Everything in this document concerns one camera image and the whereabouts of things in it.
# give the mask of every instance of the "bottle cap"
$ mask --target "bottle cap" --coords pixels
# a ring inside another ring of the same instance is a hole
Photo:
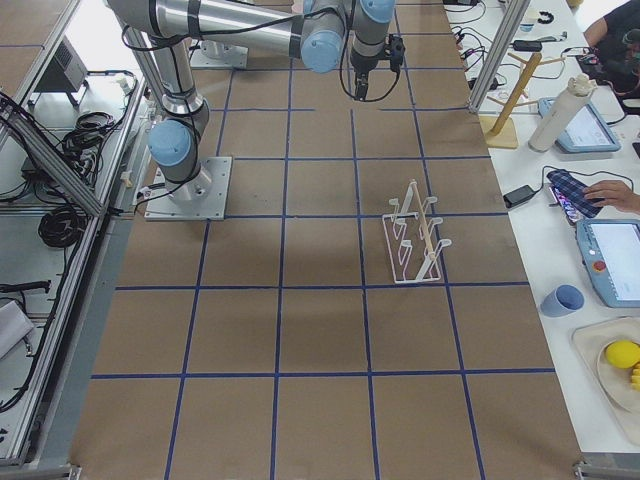
[[[595,80],[589,80],[589,76],[580,73],[575,77],[569,79],[569,83],[567,84],[568,90],[577,95],[578,97],[586,97],[590,95],[597,87]]]

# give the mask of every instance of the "human hand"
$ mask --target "human hand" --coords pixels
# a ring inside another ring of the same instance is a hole
[[[640,214],[640,195],[621,180],[603,180],[583,189],[582,193],[587,200],[598,199],[593,202],[596,207],[611,205],[622,212]]]

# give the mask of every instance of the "white paper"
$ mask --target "white paper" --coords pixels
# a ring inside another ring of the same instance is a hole
[[[32,329],[33,323],[15,301],[0,307],[0,358]]]

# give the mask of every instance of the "smartphone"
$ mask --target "smartphone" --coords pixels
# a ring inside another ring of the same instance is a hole
[[[551,190],[551,195],[553,195],[553,198],[555,198],[558,204],[562,207],[565,217],[567,218],[567,221],[570,225],[575,225],[576,223],[578,223],[578,220],[582,220],[584,218],[584,215],[576,210],[576,207],[573,206],[571,201],[562,193],[560,193],[560,191],[556,187],[551,186],[549,187],[549,190]]]

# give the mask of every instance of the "lemon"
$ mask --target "lemon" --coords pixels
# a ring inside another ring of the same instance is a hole
[[[631,340],[618,340],[609,344],[604,356],[614,367],[630,368],[640,362],[640,346]]]

